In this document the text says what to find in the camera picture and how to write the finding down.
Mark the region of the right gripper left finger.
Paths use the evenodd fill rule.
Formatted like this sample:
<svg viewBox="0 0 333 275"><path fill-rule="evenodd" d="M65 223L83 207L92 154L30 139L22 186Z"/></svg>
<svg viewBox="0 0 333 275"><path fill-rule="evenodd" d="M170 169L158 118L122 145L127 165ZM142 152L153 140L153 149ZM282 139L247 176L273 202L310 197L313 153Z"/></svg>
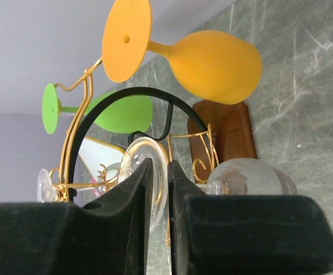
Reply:
<svg viewBox="0 0 333 275"><path fill-rule="evenodd" d="M145 274L152 161L74 203L0 203L0 274Z"/></svg>

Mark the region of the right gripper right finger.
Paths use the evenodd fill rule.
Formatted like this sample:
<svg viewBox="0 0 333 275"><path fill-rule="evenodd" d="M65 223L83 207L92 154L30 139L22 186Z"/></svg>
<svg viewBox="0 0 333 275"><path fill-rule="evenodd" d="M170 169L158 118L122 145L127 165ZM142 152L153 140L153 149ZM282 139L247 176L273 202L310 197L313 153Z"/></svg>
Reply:
<svg viewBox="0 0 333 275"><path fill-rule="evenodd" d="M333 232L309 197L176 196L169 202L173 274L333 271Z"/></svg>

